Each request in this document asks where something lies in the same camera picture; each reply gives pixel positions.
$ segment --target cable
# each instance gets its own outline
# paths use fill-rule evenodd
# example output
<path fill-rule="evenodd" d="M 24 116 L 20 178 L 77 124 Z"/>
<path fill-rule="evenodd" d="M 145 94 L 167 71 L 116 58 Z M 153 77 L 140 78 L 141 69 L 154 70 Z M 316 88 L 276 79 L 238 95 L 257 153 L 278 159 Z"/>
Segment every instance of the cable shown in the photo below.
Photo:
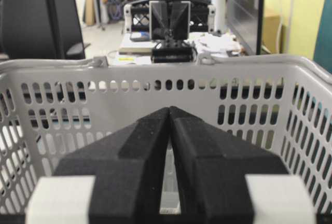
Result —
<path fill-rule="evenodd" d="M 280 22 L 278 26 L 278 32 L 276 34 L 276 41 L 275 41 L 275 49 L 278 54 L 280 54 L 280 37 L 281 37 L 281 30 L 282 30 L 282 24 L 283 24 L 283 10 L 282 10 L 282 0 L 280 0 Z"/>

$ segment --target yellow wall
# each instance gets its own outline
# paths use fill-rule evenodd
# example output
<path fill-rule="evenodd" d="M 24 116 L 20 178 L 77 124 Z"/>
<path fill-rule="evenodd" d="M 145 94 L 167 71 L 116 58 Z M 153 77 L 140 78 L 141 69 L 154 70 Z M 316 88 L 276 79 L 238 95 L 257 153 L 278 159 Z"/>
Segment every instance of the yellow wall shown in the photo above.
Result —
<path fill-rule="evenodd" d="M 280 0 L 265 0 L 265 6 L 280 12 Z M 293 20 L 290 29 L 288 53 L 298 54 L 313 59 L 317 33 L 324 6 L 324 0 L 295 0 Z M 289 28 L 291 0 L 282 0 L 283 8 L 283 48 Z"/>

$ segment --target black bar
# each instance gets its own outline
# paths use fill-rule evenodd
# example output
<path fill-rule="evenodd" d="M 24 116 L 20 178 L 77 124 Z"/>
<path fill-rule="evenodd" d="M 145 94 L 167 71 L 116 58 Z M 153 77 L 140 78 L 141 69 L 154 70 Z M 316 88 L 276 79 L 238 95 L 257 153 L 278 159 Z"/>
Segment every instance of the black bar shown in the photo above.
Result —
<path fill-rule="evenodd" d="M 132 25 L 131 31 L 133 32 L 149 32 L 149 26 L 142 26 L 142 25 Z"/>
<path fill-rule="evenodd" d="M 208 26 L 190 26 L 190 32 L 208 32 Z"/>

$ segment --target oval hole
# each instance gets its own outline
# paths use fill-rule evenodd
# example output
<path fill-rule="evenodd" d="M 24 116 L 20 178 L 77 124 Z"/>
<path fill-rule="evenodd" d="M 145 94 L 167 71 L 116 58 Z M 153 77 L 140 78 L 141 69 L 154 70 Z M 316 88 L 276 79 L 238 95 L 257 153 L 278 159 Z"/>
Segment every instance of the oval hole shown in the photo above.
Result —
<path fill-rule="evenodd" d="M 27 87 L 27 84 L 23 83 L 21 85 L 21 89 L 22 89 L 22 94 L 23 94 L 24 101 L 27 104 L 31 104 L 31 95 L 30 95 L 30 92 L 29 92 L 29 88 Z"/>
<path fill-rule="evenodd" d="M 105 93 L 107 91 L 107 85 L 106 85 L 106 82 L 104 81 L 99 81 L 99 90 L 102 92 L 102 93 Z"/>
<path fill-rule="evenodd" d="M 188 89 L 192 90 L 195 88 L 195 81 L 193 79 L 188 80 Z"/>
<path fill-rule="evenodd" d="M 167 90 L 172 90 L 173 88 L 173 82 L 171 80 L 167 80 L 165 83 L 166 89 Z"/>
<path fill-rule="evenodd" d="M 68 99 L 70 102 L 75 102 L 75 93 L 74 93 L 74 87 L 71 82 L 66 83 L 66 90 L 67 90 L 67 95 Z"/>
<path fill-rule="evenodd" d="M 44 90 L 45 90 L 47 102 L 53 103 L 53 94 L 52 94 L 51 84 L 48 82 L 44 83 Z"/>
<path fill-rule="evenodd" d="M 178 90 L 182 90 L 183 89 L 183 80 L 178 80 L 176 82 L 176 87 Z"/>
<path fill-rule="evenodd" d="M 123 92 L 128 92 L 128 90 L 129 90 L 129 83 L 126 80 L 123 80 L 121 82 L 121 88 L 122 88 Z"/>
<path fill-rule="evenodd" d="M 112 80 L 109 84 L 110 90 L 114 93 L 116 93 L 119 90 L 118 83 L 114 80 Z"/>
<path fill-rule="evenodd" d="M 141 83 L 138 80 L 133 81 L 133 90 L 138 92 L 141 89 Z"/>

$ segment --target monitor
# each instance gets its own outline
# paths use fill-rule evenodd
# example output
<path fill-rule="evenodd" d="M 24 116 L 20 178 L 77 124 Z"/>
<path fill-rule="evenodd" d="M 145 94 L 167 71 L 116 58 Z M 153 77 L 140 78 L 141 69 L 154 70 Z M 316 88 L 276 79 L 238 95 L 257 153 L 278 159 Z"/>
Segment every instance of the monitor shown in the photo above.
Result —
<path fill-rule="evenodd" d="M 260 54 L 264 0 L 227 0 L 227 25 L 248 55 Z"/>

